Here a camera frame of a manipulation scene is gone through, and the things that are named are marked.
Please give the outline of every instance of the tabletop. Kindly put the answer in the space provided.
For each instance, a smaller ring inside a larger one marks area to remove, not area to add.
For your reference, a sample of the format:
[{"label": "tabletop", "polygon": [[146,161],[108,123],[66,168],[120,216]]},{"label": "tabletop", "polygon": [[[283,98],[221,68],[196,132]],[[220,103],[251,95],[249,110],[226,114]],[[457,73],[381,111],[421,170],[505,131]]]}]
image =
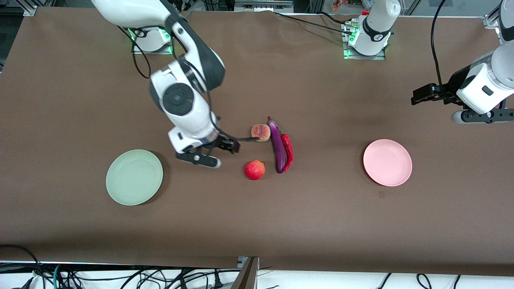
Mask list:
[{"label": "tabletop", "polygon": [[[274,172],[269,142],[216,150],[217,170],[178,161],[130,41],[95,9],[41,7],[0,77],[2,243],[47,261],[234,267],[259,256],[275,269],[514,275],[514,123],[457,125],[455,105],[410,105],[436,81],[430,18],[398,18],[385,61],[345,60],[340,33],[271,12],[188,19],[227,69],[212,92],[223,130],[248,136],[272,116],[290,135],[292,167]],[[498,44],[480,19],[439,19],[443,79]],[[149,59],[157,70],[172,56]],[[412,157],[399,187],[362,167],[382,138]],[[155,153],[164,180],[128,207],[105,175],[132,149]],[[267,168],[255,182],[242,169],[254,159]]]}]

